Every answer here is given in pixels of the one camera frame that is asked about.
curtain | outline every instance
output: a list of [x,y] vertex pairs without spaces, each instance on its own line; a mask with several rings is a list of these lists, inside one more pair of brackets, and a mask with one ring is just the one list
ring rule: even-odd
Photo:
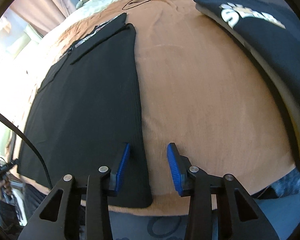
[[15,0],[10,8],[44,36],[75,11],[75,4],[73,0]]

bed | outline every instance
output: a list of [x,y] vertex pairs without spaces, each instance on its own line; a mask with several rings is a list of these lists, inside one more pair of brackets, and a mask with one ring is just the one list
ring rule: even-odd
[[[69,44],[119,15],[129,1],[90,0],[42,39],[33,57],[36,79],[27,109],[14,121],[20,130],[50,66]],[[137,31],[135,60],[154,201],[145,209],[109,206],[111,211],[142,216],[188,213],[189,198],[180,198],[171,180],[166,160],[170,142],[207,173],[234,174],[250,194],[295,167],[265,82],[234,41],[194,5],[192,0],[153,0],[127,10],[127,22]],[[18,138],[14,158],[20,143]],[[12,173],[20,177],[16,168]],[[49,192],[30,178],[22,179]]]

blue gripper pad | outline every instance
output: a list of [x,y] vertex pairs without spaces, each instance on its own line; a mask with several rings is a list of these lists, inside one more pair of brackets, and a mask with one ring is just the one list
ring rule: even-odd
[[183,166],[175,143],[168,144],[167,158],[170,166],[174,188],[181,196],[183,193],[182,184],[184,183],[186,174],[182,174]]
[[130,144],[127,143],[124,153],[122,155],[122,159],[119,164],[117,174],[116,174],[116,180],[115,180],[116,182],[115,182],[115,188],[114,188],[114,191],[116,194],[119,192],[119,190],[121,189],[121,186],[123,184],[124,171],[127,167],[129,156],[130,156]]

metal screw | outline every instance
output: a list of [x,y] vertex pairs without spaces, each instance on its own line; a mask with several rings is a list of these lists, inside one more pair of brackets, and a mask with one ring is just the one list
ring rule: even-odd
[[198,168],[197,166],[191,166],[191,167],[189,168],[189,171],[191,171],[191,172],[198,172],[198,171],[199,171],[199,168]]
[[234,176],[231,175],[231,174],[226,174],[225,175],[225,179],[228,180],[228,181],[233,181],[234,180]]
[[64,177],[63,177],[64,181],[70,181],[71,179],[72,179],[72,175],[70,175],[70,174],[64,175]]
[[107,166],[101,166],[100,168],[99,168],[99,171],[100,172],[106,172],[106,171],[108,171],[109,170],[109,168],[107,167]]

